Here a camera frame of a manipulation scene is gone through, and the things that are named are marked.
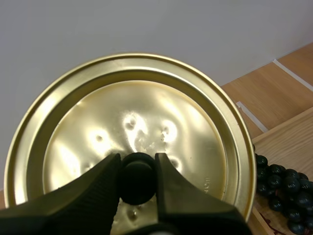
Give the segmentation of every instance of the gold metal lid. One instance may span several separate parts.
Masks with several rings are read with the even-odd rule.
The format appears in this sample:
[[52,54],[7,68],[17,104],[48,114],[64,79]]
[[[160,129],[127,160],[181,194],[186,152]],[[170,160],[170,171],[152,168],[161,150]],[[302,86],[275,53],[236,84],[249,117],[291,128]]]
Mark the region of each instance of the gold metal lid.
[[[9,149],[6,205],[55,190],[112,152],[165,152],[187,180],[248,219],[255,160],[235,105],[197,69],[143,53],[81,65],[36,99]],[[155,198],[141,206],[120,202],[112,234],[156,221]]]

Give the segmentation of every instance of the white tape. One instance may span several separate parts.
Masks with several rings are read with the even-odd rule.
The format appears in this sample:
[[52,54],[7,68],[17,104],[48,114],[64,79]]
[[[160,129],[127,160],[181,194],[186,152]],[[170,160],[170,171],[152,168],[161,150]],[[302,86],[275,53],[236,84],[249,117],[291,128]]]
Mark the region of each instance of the white tape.
[[254,122],[254,124],[263,132],[268,131],[268,129],[260,122],[260,120],[253,115],[252,112],[250,112],[250,110],[242,103],[242,102],[237,102],[236,105],[242,109],[242,111],[244,112],[244,114],[246,114],[248,116],[248,118],[251,119],[251,121]]
[[301,77],[299,77],[297,74],[295,74],[294,72],[290,71],[289,69],[287,69],[285,66],[283,66],[281,63],[278,62],[278,60],[274,59],[273,63],[275,65],[277,65],[278,67],[280,67],[283,71],[285,71],[286,73],[288,73],[291,77],[293,77],[295,80],[297,80],[298,82],[300,82],[303,86],[309,88],[312,92],[313,92],[313,86],[309,83],[307,83],[305,80],[303,80]]

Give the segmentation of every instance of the wood grain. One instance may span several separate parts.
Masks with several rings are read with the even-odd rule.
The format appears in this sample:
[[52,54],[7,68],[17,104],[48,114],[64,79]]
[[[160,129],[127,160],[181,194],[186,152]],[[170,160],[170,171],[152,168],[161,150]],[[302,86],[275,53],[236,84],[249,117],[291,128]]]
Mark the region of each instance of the wood grain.
[[268,226],[255,207],[252,208],[248,226],[253,235],[274,235],[273,230]]
[[239,112],[246,123],[246,126],[248,128],[251,138],[254,138],[263,134],[263,132],[259,129],[259,127],[255,125],[255,123],[242,111],[242,109],[239,108]]
[[[313,107],[313,92],[274,63],[225,84],[222,88],[234,102],[241,101],[268,129]],[[254,133],[245,120],[250,132]]]
[[[313,108],[253,139],[256,153],[267,157],[268,164],[281,164],[313,178]],[[265,198],[256,196],[256,209],[271,221],[275,229],[291,235],[287,220],[271,211]]]
[[283,56],[278,61],[313,86],[313,43]]

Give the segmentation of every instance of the white wall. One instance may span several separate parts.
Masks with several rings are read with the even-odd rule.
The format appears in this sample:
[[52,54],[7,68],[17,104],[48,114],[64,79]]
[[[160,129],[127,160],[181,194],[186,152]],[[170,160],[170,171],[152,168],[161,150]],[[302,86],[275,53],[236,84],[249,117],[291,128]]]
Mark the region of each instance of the white wall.
[[0,0],[0,188],[22,116],[69,69],[147,51],[222,85],[313,41],[312,12],[312,0]]

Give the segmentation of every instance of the can lid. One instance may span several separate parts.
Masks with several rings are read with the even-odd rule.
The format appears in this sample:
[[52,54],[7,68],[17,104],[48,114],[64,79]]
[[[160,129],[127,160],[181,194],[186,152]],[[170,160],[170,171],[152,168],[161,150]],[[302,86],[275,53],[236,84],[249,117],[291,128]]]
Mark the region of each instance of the can lid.
[[[248,219],[255,160],[235,105],[195,68],[144,53],[88,62],[36,99],[9,149],[6,205],[55,190],[112,152],[165,152],[187,180]],[[112,234],[156,221],[155,198],[140,206],[121,201]]]

